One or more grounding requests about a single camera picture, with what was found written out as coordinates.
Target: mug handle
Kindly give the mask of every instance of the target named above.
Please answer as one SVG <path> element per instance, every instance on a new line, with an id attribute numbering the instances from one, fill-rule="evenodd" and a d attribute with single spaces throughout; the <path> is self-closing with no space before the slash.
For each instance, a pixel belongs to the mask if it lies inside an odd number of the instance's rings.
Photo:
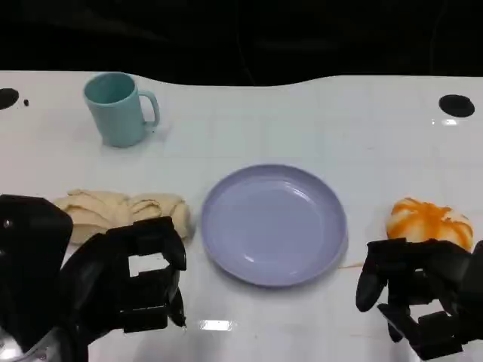
<path id="1" fill-rule="evenodd" d="M 154 109 L 154 122 L 146 122 L 147 124 L 152 124 L 152 127 L 156 127 L 159 124 L 159 105 L 158 105 L 158 100 L 156 99 L 156 96 L 154 95 L 153 92 L 150 92 L 149 90 L 140 90 L 139 91 L 139 96 L 140 97 L 146 97 L 150 102 L 152 109 Z"/>

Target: dark curtain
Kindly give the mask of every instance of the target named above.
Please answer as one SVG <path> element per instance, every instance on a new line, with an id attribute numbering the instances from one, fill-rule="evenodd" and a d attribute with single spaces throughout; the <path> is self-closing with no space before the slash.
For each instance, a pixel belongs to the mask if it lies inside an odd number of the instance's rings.
<path id="1" fill-rule="evenodd" d="M 483 75 L 476 0 L 4 0 L 0 69 L 181 84 Z"/>

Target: mug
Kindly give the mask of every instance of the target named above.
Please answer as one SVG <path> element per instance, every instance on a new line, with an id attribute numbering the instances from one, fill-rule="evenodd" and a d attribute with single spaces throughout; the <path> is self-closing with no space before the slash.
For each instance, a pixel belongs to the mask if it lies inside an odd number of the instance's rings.
<path id="1" fill-rule="evenodd" d="M 151 102 L 154 122 L 144 120 L 140 96 Z M 132 146 L 146 136 L 148 126 L 159 124 L 155 95 L 147 90 L 138 90 L 136 82 L 127 74 L 109 72 L 95 76 L 84 87 L 84 99 L 107 145 Z"/>

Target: orange-glazed bun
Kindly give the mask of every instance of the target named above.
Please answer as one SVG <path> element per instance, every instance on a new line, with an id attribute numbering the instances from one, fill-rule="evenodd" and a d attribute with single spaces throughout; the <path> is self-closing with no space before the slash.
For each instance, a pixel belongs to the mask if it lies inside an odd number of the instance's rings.
<path id="1" fill-rule="evenodd" d="M 438 207 L 413 198 L 398 201 L 386 223 L 390 239 L 406 238 L 411 243 L 428 239 L 447 240 L 470 251 L 473 229 L 469 220 L 450 207 Z"/>

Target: black hole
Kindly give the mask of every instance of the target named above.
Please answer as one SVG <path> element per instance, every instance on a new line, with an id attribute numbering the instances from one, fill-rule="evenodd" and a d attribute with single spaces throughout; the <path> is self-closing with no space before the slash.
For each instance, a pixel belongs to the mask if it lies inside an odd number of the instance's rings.
<path id="1" fill-rule="evenodd" d="M 471 99 L 458 94 L 448 94 L 439 100 L 439 108 L 454 117 L 469 117 L 475 113 Z"/>
<path id="2" fill-rule="evenodd" d="M 15 89 L 0 89 L 0 110 L 12 107 L 18 101 L 18 97 L 18 92 Z"/>

